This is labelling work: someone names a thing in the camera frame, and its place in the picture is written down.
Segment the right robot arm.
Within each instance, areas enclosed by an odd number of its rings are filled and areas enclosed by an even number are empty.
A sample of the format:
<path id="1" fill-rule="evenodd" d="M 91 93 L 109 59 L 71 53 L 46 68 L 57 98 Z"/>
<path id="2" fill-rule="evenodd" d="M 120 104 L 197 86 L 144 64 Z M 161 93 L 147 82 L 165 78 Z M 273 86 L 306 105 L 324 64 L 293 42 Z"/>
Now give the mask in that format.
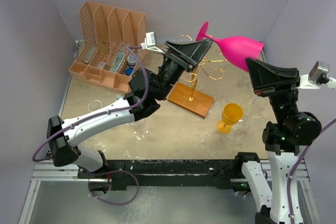
<path id="1" fill-rule="evenodd" d="M 271 168 L 266 180 L 256 153 L 239 152 L 234 173 L 247 179 L 255 200 L 255 223 L 303 223 L 296 168 L 301 146 L 310 146 L 322 125 L 310 112 L 297 107 L 299 89 L 318 89 L 309 75 L 296 68 L 280 68 L 247 58 L 246 65 L 254 93 L 269 99 L 276 123 L 268 122 L 262 133 Z"/>

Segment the yellow plastic wine glass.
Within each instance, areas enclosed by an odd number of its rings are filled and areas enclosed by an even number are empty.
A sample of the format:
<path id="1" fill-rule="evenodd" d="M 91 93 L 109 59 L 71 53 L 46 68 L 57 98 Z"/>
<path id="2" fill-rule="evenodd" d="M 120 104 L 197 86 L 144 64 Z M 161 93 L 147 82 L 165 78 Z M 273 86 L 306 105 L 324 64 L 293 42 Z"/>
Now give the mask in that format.
<path id="1" fill-rule="evenodd" d="M 238 123 L 243 117 L 244 112 L 240 105 L 229 103 L 222 110 L 221 120 L 217 122 L 216 128 L 222 134 L 228 134 L 232 131 L 232 126 Z"/>

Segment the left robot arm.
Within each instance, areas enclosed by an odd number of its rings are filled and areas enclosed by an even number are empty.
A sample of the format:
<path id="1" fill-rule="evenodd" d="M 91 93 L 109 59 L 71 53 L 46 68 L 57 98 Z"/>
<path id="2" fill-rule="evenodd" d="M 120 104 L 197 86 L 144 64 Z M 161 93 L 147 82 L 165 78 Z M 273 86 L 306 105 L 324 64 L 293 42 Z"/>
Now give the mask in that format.
<path id="1" fill-rule="evenodd" d="M 130 92 L 116 102 L 72 119 L 53 116 L 48 120 L 48 144 L 54 166 L 75 164 L 96 178 L 108 172 L 102 151 L 91 150 L 83 141 L 113 127 L 145 119 L 156 112 L 158 101 L 166 100 L 183 72 L 192 72 L 204 58 L 213 41 L 177 43 L 166 41 L 160 50 L 163 63 L 157 73 L 140 66 L 128 86 Z"/>

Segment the pink plastic wine glass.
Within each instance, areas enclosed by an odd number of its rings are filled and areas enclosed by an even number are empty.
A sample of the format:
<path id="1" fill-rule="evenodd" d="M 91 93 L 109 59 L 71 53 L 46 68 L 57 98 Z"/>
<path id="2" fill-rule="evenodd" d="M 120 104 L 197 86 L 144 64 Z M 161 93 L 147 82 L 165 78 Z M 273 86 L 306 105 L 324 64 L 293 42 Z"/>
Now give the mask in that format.
<path id="1" fill-rule="evenodd" d="M 205 22 L 196 36 L 196 41 L 204 38 L 211 39 L 219 46 L 221 53 L 227 61 L 245 72 L 248 72 L 246 59 L 251 58 L 256 60 L 264 47 L 263 42 L 243 36 L 233 36 L 221 39 L 214 38 L 207 34 L 207 30 L 208 22 Z"/>

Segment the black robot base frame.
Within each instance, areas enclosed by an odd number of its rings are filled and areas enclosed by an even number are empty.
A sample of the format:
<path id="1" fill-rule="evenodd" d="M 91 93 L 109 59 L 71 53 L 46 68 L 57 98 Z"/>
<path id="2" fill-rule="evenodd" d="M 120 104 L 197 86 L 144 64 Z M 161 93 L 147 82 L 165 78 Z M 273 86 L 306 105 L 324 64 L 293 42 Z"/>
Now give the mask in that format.
<path id="1" fill-rule="evenodd" d="M 116 170 L 111 175 L 111 190 L 125 190 L 135 186 L 135 180 L 128 174 L 132 173 L 140 186 L 156 187 L 215 187 L 217 189 L 233 189 L 250 191 L 247 179 L 242 173 L 245 156 L 234 159 L 192 159 L 192 160 L 108 160 L 108 167 L 90 174 L 83 168 L 78 171 L 80 179 L 106 179 L 100 173 Z"/>

